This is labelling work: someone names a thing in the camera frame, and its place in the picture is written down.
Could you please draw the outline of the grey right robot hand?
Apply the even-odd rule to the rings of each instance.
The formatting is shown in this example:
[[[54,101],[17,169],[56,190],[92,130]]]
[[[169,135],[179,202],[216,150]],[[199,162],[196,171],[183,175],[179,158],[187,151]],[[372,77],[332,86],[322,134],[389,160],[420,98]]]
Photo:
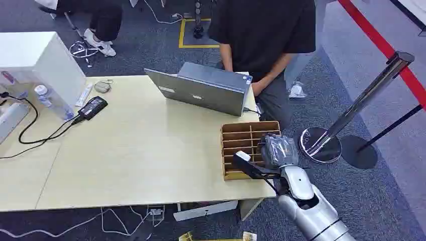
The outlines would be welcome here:
[[[278,169],[289,165],[299,165],[298,150],[293,138],[267,134],[262,137],[260,146],[266,168]]]

